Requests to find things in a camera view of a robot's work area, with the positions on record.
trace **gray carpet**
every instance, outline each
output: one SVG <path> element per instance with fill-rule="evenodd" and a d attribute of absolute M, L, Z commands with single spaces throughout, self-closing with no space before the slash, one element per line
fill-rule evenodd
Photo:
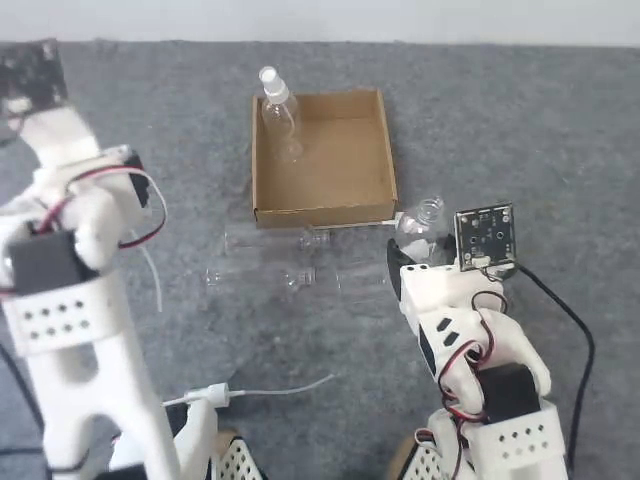
<path fill-rule="evenodd" d="M 101 143 L 135 146 L 169 202 L 170 222 L 149 244 L 165 284 L 164 313 L 154 310 L 142 256 L 121 262 L 158 392 L 169 398 L 223 380 L 277 388 L 340 375 L 313 393 L 238 399 L 220 412 L 271 478 L 381 478 L 439 398 L 391 293 L 367 316 L 327 310 L 314 295 L 208 299 L 203 309 L 191 289 L 219 249 L 225 218 L 250 216 L 250 96 L 267 63 L 296 91 L 382 89 L 403 204 L 434 190 L 451 210 L 515 202 L 522 262 L 575 306 L 598 340 L 576 478 L 637 478 L 640 51 L 95 42 L 62 53 L 72 97 Z M 24 145 L 0 151 L 0 200 L 18 193 L 35 166 Z M 381 259 L 385 236 L 341 232 L 333 261 L 364 250 Z M 516 276 L 507 291 L 513 316 L 551 369 L 566 432 L 584 339 L 526 278 Z M 0 337 L 8 342 L 4 322 Z M 0 382 L 0 445 L 36 443 L 4 367 Z M 37 458 L 4 459 L 0 477 L 41 478 L 41 466 Z"/>

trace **open cardboard box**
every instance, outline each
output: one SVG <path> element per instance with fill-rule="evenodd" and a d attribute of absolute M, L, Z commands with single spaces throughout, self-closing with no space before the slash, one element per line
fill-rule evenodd
<path fill-rule="evenodd" d="M 273 158 L 253 99 L 253 210 L 260 227 L 332 226 L 393 218 L 398 196 L 379 90 L 296 95 L 303 157 Z"/>

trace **wire connector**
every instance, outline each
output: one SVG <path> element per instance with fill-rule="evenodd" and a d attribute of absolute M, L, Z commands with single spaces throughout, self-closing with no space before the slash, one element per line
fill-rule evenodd
<path fill-rule="evenodd" d="M 208 400 L 213 408 L 228 407 L 231 400 L 229 395 L 229 385 L 226 383 L 215 383 L 197 390 L 189 390 L 183 397 L 176 398 L 175 400 L 169 400 L 168 402 L 164 402 L 163 405 L 168 407 L 170 405 L 191 403 L 202 399 Z"/>

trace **spray nozzle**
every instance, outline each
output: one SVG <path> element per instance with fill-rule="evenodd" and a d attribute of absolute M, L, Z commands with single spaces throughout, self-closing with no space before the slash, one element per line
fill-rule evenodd
<path fill-rule="evenodd" d="M 258 77 L 264 86 L 264 93 L 271 103 L 284 103 L 289 98 L 287 84 L 280 78 L 275 68 L 264 67 L 260 70 Z"/>

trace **clear plastic bottle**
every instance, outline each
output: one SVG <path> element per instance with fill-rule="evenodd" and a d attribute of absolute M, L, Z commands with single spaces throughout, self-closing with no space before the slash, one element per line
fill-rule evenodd
<path fill-rule="evenodd" d="M 262 295 L 286 297 L 315 283 L 315 269 L 288 263 L 260 264 L 221 257 L 205 274 L 207 290 L 216 295 Z"/>
<path fill-rule="evenodd" d="M 388 268 L 376 260 L 318 267 L 310 293 L 340 303 L 346 310 L 371 315 L 384 303 L 397 308 Z"/>
<path fill-rule="evenodd" d="M 395 240 L 404 253 L 429 266 L 445 263 L 445 252 L 438 239 L 449 233 L 444 201 L 439 196 L 426 198 L 402 214 Z"/>
<path fill-rule="evenodd" d="M 276 158 L 296 162 L 302 157 L 300 109 L 296 97 L 273 67 L 260 70 L 267 98 L 262 102 L 262 120 Z"/>
<path fill-rule="evenodd" d="M 224 249 L 229 256 L 312 252 L 331 246 L 329 230 L 309 228 L 259 229 L 252 222 L 229 222 L 225 226 Z"/>

